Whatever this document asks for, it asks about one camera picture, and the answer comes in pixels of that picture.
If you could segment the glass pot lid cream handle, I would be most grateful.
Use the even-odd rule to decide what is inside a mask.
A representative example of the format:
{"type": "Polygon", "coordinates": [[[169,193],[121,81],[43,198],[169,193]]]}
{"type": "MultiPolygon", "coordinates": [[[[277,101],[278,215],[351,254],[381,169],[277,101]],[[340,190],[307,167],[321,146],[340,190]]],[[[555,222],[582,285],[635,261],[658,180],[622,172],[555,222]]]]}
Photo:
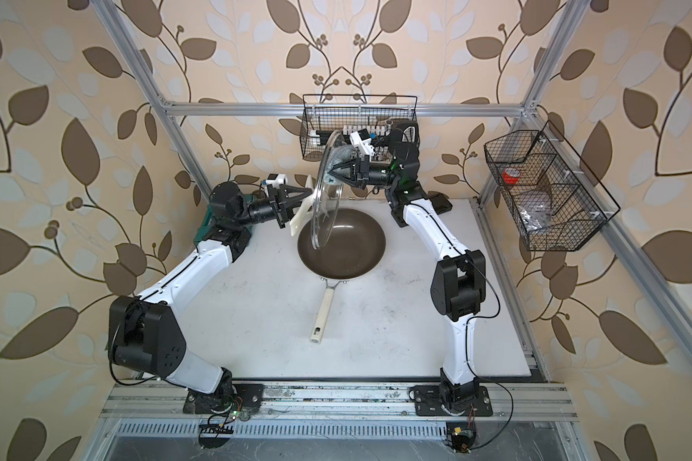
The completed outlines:
{"type": "Polygon", "coordinates": [[[301,205],[311,205],[311,247],[315,250],[324,248],[331,236],[334,222],[338,216],[339,202],[343,184],[334,182],[328,176],[327,163],[330,151],[334,146],[346,144],[338,132],[333,132],[321,158],[318,174],[314,182],[313,194],[301,202],[301,205]]]}

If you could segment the green waffle cloth checkered trim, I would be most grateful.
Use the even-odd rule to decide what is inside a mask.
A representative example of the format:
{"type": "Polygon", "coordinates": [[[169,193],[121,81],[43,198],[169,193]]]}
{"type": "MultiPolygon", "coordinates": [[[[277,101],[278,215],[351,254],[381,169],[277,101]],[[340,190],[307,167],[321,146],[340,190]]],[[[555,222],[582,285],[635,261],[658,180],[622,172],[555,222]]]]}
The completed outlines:
{"type": "Polygon", "coordinates": [[[347,163],[348,161],[355,159],[358,155],[359,149],[350,144],[334,146],[330,151],[328,165],[333,167],[340,163],[347,163]]]}

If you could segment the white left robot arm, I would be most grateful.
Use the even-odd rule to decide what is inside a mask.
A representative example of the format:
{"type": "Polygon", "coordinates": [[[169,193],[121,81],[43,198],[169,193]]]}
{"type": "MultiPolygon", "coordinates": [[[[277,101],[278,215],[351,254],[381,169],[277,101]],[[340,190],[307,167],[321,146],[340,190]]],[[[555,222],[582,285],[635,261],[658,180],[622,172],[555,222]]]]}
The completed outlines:
{"type": "Polygon", "coordinates": [[[311,195],[311,186],[291,186],[283,175],[265,180],[255,196],[236,182],[216,186],[193,251],[152,287],[111,304],[110,367],[150,374],[217,399],[232,395],[231,372],[188,349],[179,321],[208,283],[242,256],[253,226],[273,221],[284,228],[308,210],[311,195]]]}

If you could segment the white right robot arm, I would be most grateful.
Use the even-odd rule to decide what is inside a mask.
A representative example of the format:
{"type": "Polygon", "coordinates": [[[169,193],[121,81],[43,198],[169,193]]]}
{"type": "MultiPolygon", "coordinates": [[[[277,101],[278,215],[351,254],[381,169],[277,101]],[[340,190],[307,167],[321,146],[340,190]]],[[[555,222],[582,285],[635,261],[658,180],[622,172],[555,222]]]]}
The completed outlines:
{"type": "Polygon", "coordinates": [[[438,206],[419,180],[419,150],[411,142],[390,146],[392,161],[375,163],[371,141],[338,140],[325,149],[317,180],[314,216],[322,225],[326,216],[325,189],[329,186],[382,188],[397,224],[412,229],[436,261],[430,288],[432,304],[447,321],[447,355],[440,370],[439,395],[455,412],[480,394],[473,367],[473,340],[486,300],[486,257],[462,244],[439,217],[438,206]]]}

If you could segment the black white socket set holder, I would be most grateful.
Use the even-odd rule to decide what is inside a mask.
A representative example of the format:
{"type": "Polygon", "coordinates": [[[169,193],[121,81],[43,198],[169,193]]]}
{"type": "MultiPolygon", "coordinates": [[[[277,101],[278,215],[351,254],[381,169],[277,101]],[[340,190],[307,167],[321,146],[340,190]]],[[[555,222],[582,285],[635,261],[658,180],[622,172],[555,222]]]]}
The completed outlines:
{"type": "Polygon", "coordinates": [[[340,133],[343,141],[346,144],[351,144],[349,134],[357,131],[369,132],[375,150],[373,159],[377,161],[387,161],[392,157],[392,153],[389,151],[391,142],[401,141],[410,143],[415,147],[420,146],[419,126],[416,121],[407,118],[388,117],[384,120],[361,124],[357,122],[342,123],[341,125],[320,123],[315,128],[303,129],[300,134],[302,154],[304,157],[315,153],[323,154],[333,132],[340,133]]]}

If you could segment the cream frying pan dark interior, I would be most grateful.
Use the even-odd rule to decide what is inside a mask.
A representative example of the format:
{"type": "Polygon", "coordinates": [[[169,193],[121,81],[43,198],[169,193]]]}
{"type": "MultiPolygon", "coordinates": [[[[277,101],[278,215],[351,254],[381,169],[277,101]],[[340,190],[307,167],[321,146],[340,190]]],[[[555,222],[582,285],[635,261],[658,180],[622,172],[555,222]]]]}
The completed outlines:
{"type": "Polygon", "coordinates": [[[311,225],[307,222],[298,236],[297,250],[305,267],[326,284],[309,338],[311,343],[320,344],[336,288],[367,274],[379,264],[386,251],[386,234],[369,214],[357,209],[341,209],[324,248],[311,247],[311,225]]]}

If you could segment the green plastic tool case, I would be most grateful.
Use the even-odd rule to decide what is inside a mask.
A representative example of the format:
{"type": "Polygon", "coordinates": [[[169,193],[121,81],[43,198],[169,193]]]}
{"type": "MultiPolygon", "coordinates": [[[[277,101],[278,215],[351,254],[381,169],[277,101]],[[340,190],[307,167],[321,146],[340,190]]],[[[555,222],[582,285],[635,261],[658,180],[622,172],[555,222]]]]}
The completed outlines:
{"type": "Polygon", "coordinates": [[[233,253],[241,253],[252,237],[251,230],[240,224],[245,211],[247,203],[243,196],[224,198],[221,201],[211,199],[194,237],[195,245],[211,240],[228,246],[233,253]]]}

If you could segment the clear plastic bag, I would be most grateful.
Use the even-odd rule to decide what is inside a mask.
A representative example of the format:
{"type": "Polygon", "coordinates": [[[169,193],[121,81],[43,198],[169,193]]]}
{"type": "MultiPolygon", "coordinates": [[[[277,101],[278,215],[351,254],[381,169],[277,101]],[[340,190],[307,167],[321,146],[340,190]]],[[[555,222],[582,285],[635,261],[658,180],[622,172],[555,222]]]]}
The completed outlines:
{"type": "Polygon", "coordinates": [[[528,232],[540,232],[552,224],[552,198],[545,191],[533,190],[520,194],[517,209],[528,232]]]}

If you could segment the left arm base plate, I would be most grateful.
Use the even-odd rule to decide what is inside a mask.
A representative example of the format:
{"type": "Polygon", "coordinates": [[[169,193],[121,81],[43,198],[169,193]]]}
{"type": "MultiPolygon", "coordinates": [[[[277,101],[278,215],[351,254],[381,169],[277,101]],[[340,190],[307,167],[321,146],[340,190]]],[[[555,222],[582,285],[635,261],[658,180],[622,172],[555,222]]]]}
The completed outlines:
{"type": "Polygon", "coordinates": [[[186,397],[185,414],[222,415],[229,413],[250,416],[259,412],[263,403],[263,384],[222,382],[211,394],[190,390],[186,397]]]}

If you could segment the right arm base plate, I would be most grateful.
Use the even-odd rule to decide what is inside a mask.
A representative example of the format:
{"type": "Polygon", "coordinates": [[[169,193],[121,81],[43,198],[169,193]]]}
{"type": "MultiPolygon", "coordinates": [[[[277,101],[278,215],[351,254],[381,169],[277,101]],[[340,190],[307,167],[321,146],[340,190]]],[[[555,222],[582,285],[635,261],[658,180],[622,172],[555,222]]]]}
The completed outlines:
{"type": "Polygon", "coordinates": [[[409,397],[420,417],[454,416],[468,418],[470,412],[476,417],[490,417],[493,408],[484,386],[477,382],[453,385],[417,385],[409,390],[409,397]]]}

